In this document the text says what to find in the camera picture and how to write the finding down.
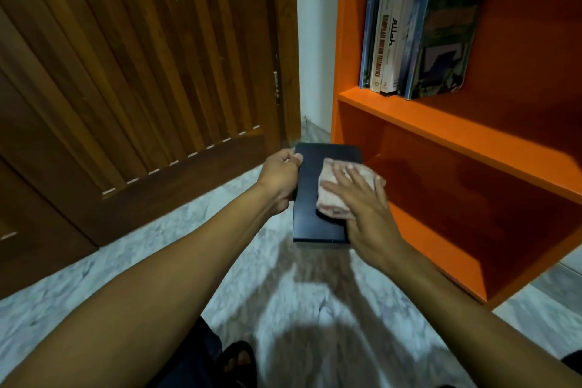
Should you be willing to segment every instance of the orange bookshelf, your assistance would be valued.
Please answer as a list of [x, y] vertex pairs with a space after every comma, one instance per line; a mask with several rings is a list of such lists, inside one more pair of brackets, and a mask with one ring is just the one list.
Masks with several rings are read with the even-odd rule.
[[357, 87], [366, 0], [339, 0], [332, 142], [359, 145], [404, 238], [494, 307], [582, 243], [582, 5], [485, 0], [466, 82]]

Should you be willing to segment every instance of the black sandal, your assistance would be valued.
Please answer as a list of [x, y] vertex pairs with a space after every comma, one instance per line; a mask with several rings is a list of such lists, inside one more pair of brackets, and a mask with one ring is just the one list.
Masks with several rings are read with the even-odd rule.
[[[247, 352], [250, 363], [239, 365], [239, 354], [241, 351]], [[224, 369], [231, 359], [236, 361], [236, 365], [231, 371], [225, 372]], [[241, 388], [257, 388], [257, 361], [253, 348], [248, 342], [241, 340], [229, 345], [219, 356], [217, 364], [229, 385]]]

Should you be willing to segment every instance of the wooden door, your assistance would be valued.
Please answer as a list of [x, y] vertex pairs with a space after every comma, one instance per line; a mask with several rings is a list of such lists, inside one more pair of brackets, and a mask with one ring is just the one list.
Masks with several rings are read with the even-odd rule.
[[98, 245], [251, 169], [281, 146], [270, 4], [0, 0], [0, 154]]
[[0, 160], [0, 299], [97, 248]]

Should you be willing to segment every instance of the folded cloth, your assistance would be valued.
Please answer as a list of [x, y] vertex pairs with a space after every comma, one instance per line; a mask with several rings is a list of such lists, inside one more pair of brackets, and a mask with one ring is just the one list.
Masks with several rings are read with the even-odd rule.
[[[342, 201], [342, 199], [339, 198], [338, 195], [334, 195], [333, 193], [325, 190], [321, 186], [321, 181], [330, 181], [330, 182], [334, 182], [335, 184], [338, 183], [338, 180], [335, 178], [335, 175], [333, 174], [332, 167], [334, 164], [336, 164], [340, 167], [343, 174], [349, 180], [351, 180], [351, 179], [346, 171], [346, 167], [348, 164], [351, 164], [353, 167], [356, 168], [356, 170], [362, 176], [362, 178], [366, 180], [368, 185], [370, 187], [372, 187], [373, 191], [376, 190], [375, 185], [374, 185], [374, 177], [376, 176], [376, 172], [374, 172], [369, 167], [364, 166], [364, 164], [349, 163], [349, 162], [345, 162], [345, 161], [337, 161], [337, 160], [332, 160], [331, 158], [326, 158], [324, 160], [324, 165], [323, 165], [323, 168], [321, 169], [321, 174], [319, 175], [319, 183], [318, 183], [319, 188], [318, 188], [318, 197], [317, 197], [317, 204], [316, 204], [317, 210], [319, 210], [324, 215], [329, 216], [330, 218], [353, 219], [354, 216], [352, 215], [352, 212], [350, 212], [350, 209], [346, 206], [346, 204]], [[382, 177], [380, 179], [381, 179], [382, 187], [384, 187], [386, 185], [386, 180], [383, 179]]]

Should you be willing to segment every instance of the metal hinge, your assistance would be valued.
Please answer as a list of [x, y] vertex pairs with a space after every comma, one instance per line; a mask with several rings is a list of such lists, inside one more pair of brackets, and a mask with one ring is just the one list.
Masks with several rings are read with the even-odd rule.
[[277, 71], [273, 71], [273, 76], [275, 77], [275, 98], [277, 99], [277, 105], [279, 105], [281, 101], [281, 92], [279, 90], [279, 73]]

